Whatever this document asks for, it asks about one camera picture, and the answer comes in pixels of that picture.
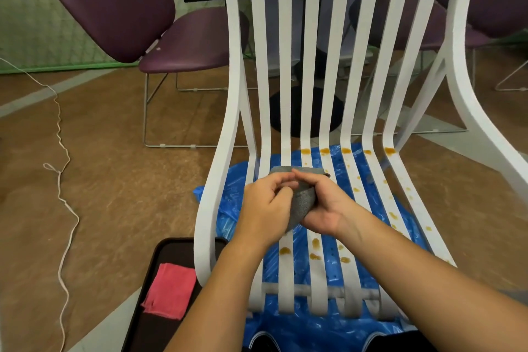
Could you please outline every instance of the white cord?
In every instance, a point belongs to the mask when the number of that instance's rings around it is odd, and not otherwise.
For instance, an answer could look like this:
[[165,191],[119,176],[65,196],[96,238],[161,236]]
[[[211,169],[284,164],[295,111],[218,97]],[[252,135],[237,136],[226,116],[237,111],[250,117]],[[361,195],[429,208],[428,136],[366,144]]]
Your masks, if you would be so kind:
[[70,250],[71,242],[73,240],[73,234],[75,232],[75,229],[79,225],[80,218],[77,215],[77,213],[75,213],[73,211],[73,209],[70,207],[68,202],[66,202],[66,200],[63,199],[62,196],[61,196],[61,177],[62,177],[62,173],[67,168],[68,164],[70,164],[71,158],[70,158],[70,153],[69,153],[68,149],[62,144],[62,138],[61,138],[61,130],[62,130],[62,128],[61,128],[61,121],[62,121],[61,120],[61,105],[59,104],[59,102],[57,102],[57,98],[59,97],[59,95],[57,94],[57,92],[55,92],[55,89],[51,88],[49,85],[45,85],[45,84],[42,84],[42,83],[38,82],[35,78],[33,78],[32,75],[30,75],[29,73],[27,73],[23,69],[16,67],[14,64],[11,64],[7,60],[3,59],[2,57],[0,57],[0,60],[2,60],[3,62],[6,62],[11,67],[17,69],[21,73],[25,73],[25,74],[29,75],[29,77],[32,80],[34,80],[37,84],[39,84],[40,86],[46,87],[49,90],[51,90],[51,92],[53,92],[53,94],[55,95],[55,97],[53,98],[53,101],[56,103],[57,108],[59,109],[59,113],[57,115],[57,132],[56,132],[56,136],[59,139],[59,145],[66,152],[66,156],[68,158],[68,161],[65,162],[65,164],[64,164],[64,166],[62,167],[61,170],[57,170],[56,168],[54,168],[54,166],[52,166],[49,163],[44,163],[43,167],[46,170],[51,170],[51,171],[54,171],[54,172],[57,173],[57,191],[58,191],[57,197],[59,198],[59,200],[62,203],[64,203],[64,206],[66,206],[66,208],[70,211],[70,213],[76,217],[76,223],[75,223],[75,225],[73,226],[73,228],[70,231],[70,238],[68,239],[68,245],[66,246],[66,249],[64,250],[64,253],[62,254],[61,263],[59,264],[59,270],[57,271],[57,277],[59,278],[59,283],[61,284],[61,287],[64,290],[64,292],[66,293],[66,302],[64,302],[64,306],[62,307],[61,314],[59,316],[59,324],[61,326],[61,331],[62,331],[62,345],[61,345],[61,349],[59,350],[59,352],[62,352],[64,350],[64,344],[66,343],[66,332],[64,330],[64,324],[62,323],[62,316],[64,315],[64,311],[66,310],[66,306],[68,306],[68,302],[70,301],[70,293],[68,292],[68,288],[66,288],[66,284],[64,284],[64,280],[62,279],[62,267],[64,265],[64,260],[66,259],[66,255],[68,254],[68,251]]

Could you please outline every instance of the tray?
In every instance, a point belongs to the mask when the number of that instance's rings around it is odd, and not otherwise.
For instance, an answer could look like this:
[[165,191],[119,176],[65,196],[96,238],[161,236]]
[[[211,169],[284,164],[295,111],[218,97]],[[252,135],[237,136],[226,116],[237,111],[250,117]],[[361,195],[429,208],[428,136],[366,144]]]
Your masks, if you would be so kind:
[[[224,238],[216,238],[215,250],[216,258],[227,245],[228,241]],[[143,307],[140,304],[145,300],[150,285],[158,272],[161,263],[173,263],[183,267],[194,269],[193,257],[193,239],[192,238],[167,238],[161,241],[155,248],[154,254],[148,266],[147,275],[141,288],[139,298],[128,327],[125,342],[121,352],[163,352],[168,342],[180,326],[180,320],[171,320],[143,313]],[[202,287],[196,280],[191,300],[187,307],[187,312],[196,300]]]

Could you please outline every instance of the white chair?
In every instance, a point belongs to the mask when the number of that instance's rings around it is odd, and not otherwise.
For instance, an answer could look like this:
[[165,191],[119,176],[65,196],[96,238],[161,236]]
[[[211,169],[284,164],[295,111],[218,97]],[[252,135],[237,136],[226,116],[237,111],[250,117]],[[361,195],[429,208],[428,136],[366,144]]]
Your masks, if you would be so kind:
[[[249,149],[249,164],[247,167],[246,183],[264,177],[270,170],[271,137],[268,91],[268,64],[266,49],[265,1],[251,0],[253,7],[255,52],[257,57],[257,80],[260,108],[260,123],[262,134],[262,148],[260,153],[255,145],[254,129],[252,126],[249,107],[246,77],[240,48],[240,24],[238,14],[238,0],[226,0],[229,17],[230,34],[230,65],[229,65],[229,93],[225,118],[218,148],[211,164],[202,201],[196,217],[194,233],[194,262],[199,282],[204,285],[215,264],[215,222],[218,206],[224,187],[225,177],[229,167],[233,143],[238,125],[239,112],[242,116]],[[290,87],[291,87],[291,28],[292,28],[292,0],[279,0],[279,41],[280,41],[280,93],[281,93],[281,165],[290,165]],[[393,228],[409,238],[409,233],[403,224],[402,217],[392,196],[391,189],[386,182],[382,166],[390,165],[398,178],[400,186],[405,190],[409,205],[412,207],[418,225],[425,235],[430,251],[439,258],[455,265],[446,248],[431,216],[427,212],[407,173],[399,150],[409,138],[419,119],[424,114],[441,81],[447,75],[449,89],[458,113],[472,133],[480,136],[487,148],[496,153],[500,161],[500,170],[511,186],[521,196],[528,200],[528,164],[518,152],[507,142],[503,135],[495,128],[485,115],[472,90],[466,69],[464,31],[469,0],[450,0],[448,19],[445,31],[445,42],[427,76],[406,122],[400,126],[398,136],[394,139],[394,131],[402,109],[403,99],[413,73],[419,46],[424,34],[432,3],[434,0],[420,0],[412,31],[403,57],[403,62],[392,96],[389,112],[383,131],[383,147],[385,161],[380,164],[373,152],[374,124],[378,118],[378,110],[385,86],[387,71],[393,52],[394,40],[405,0],[391,0],[387,14],[383,40],[379,49],[379,60],[374,74],[373,88],[368,101],[366,120],[363,129],[362,142],[366,160],[372,172],[383,206],[387,211]],[[303,166],[312,166],[310,151],[310,120],[312,113],[312,92],[314,85],[314,61],[316,48],[317,20],[319,0],[306,0],[306,29],[304,40],[304,72],[301,109],[301,137]],[[359,16],[359,26],[355,39],[350,78],[345,101],[345,112],[340,136],[340,146],[343,159],[347,166],[348,178],[354,190],[355,200],[364,208],[369,209],[369,202],[360,180],[358,168],[353,154],[351,154],[352,122],[358,99],[360,79],[375,0],[363,0]],[[324,83],[323,113],[320,122],[320,154],[323,167],[331,174],[335,181],[332,159],[329,154],[329,125],[334,97],[337,67],[339,63],[340,43],[343,35],[345,7],[347,0],[334,0],[330,38],[328,44],[328,60]],[[308,253],[322,254],[322,250],[314,250],[313,240],[321,242],[320,235],[308,231]],[[293,250],[292,232],[282,237],[279,248]],[[261,311],[264,306],[265,295],[278,294],[279,312],[294,312],[294,295],[308,297],[310,311],[314,315],[326,315],[328,299],[335,298],[340,313],[344,317],[357,318],[361,314],[362,301],[365,300],[368,309],[379,320],[393,320],[399,315],[399,309],[389,295],[381,287],[379,290],[362,289],[358,269],[354,256],[338,242],[338,249],[343,271],[344,287],[329,287],[327,285],[324,256],[321,260],[309,260],[311,285],[294,284],[293,255],[279,255],[278,283],[262,282],[262,262],[254,277],[249,298],[249,308]]]

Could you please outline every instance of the person's left arm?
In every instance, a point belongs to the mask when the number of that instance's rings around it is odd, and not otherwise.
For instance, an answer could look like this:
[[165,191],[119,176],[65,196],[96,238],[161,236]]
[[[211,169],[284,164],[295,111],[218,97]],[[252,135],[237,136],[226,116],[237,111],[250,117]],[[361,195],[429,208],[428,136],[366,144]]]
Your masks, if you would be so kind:
[[165,352],[241,351],[251,283],[268,248],[284,235],[294,179],[274,173],[245,187],[233,239]]

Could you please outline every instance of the person's right arm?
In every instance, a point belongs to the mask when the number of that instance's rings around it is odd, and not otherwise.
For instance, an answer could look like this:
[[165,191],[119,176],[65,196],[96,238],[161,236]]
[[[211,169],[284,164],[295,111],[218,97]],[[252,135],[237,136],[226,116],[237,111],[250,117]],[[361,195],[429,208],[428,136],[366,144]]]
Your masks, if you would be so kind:
[[326,176],[295,173],[319,200],[303,224],[341,241],[439,351],[528,351],[526,306],[426,252]]

